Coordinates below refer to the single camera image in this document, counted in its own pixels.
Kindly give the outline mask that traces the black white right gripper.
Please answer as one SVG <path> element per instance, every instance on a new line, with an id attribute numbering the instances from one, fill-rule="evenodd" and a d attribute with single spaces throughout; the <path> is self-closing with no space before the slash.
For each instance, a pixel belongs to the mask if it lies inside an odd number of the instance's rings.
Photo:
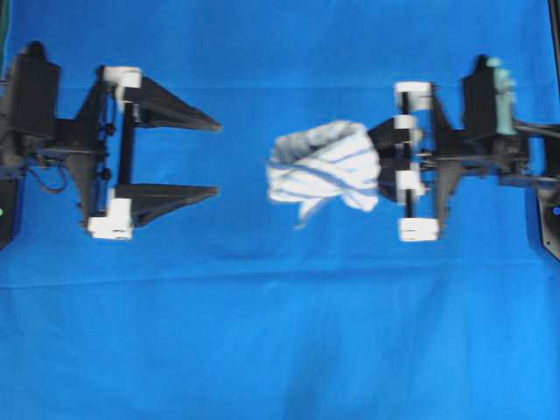
<path id="1" fill-rule="evenodd" d="M 431 82 L 401 81 L 395 84 L 395 102 L 400 114 L 367 132 L 378 151 L 402 146 L 402 158 L 382 152 L 381 171 L 377 179 L 379 193 L 405 206 L 405 216 L 398 221 L 399 239 L 403 242 L 434 242 L 447 228 L 449 198 L 456 190 L 466 168 L 458 157 L 445 150 L 445 143 L 456 138 Z M 421 129 L 414 114 L 430 113 L 434 148 L 416 150 Z M 433 193 L 434 216 L 414 215 L 419 197 Z"/>

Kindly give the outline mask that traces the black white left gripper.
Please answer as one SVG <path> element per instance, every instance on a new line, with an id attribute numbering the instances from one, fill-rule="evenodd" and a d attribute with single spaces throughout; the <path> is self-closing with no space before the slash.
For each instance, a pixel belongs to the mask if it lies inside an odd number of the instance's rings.
<path id="1" fill-rule="evenodd" d="M 135 127 L 176 128 L 219 132 L 222 125 L 133 66 L 100 66 L 86 99 L 71 120 L 57 121 L 57 144 L 64 166 L 79 194 L 80 226 L 91 237 L 130 240 L 133 230 L 182 207 L 192 206 L 218 195 L 216 186 L 128 184 L 108 192 L 108 204 L 99 215 L 98 170 L 108 156 L 107 138 L 115 133 L 108 120 L 109 101 L 113 110 L 132 105 Z"/>

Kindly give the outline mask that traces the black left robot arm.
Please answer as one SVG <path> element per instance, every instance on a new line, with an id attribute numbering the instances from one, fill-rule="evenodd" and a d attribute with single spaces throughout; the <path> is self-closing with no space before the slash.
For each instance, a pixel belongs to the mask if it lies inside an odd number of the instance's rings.
<path id="1" fill-rule="evenodd" d="M 222 126 L 133 66 L 99 66 L 72 119 L 58 118 L 60 66 L 31 42 L 1 84 L 1 245 L 20 228 L 25 176 L 55 168 L 79 194 L 80 226 L 95 239 L 129 240 L 134 228 L 207 200 L 215 186 L 135 184 L 138 129 L 218 132 Z"/>

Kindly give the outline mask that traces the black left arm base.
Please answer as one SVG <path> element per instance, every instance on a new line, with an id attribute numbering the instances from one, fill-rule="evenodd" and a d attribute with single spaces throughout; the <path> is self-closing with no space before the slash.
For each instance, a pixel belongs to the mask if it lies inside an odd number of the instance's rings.
<path id="1" fill-rule="evenodd" d="M 18 235 L 21 227 L 24 184 L 16 178 L 1 181 L 1 249 Z"/>

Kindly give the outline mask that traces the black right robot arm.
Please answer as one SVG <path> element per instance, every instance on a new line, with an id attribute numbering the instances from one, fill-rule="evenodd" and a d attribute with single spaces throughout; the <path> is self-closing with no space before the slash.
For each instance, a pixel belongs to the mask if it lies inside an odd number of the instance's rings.
<path id="1" fill-rule="evenodd" d="M 438 240 L 448 201 L 466 176 L 497 176 L 536 191 L 543 213 L 559 214 L 559 127 L 515 118 L 515 82 L 496 58 L 481 55 L 462 80 L 463 126 L 452 127 L 432 82 L 395 84 L 396 116 L 367 134 L 380 157 L 378 187 L 405 208 L 403 242 Z"/>

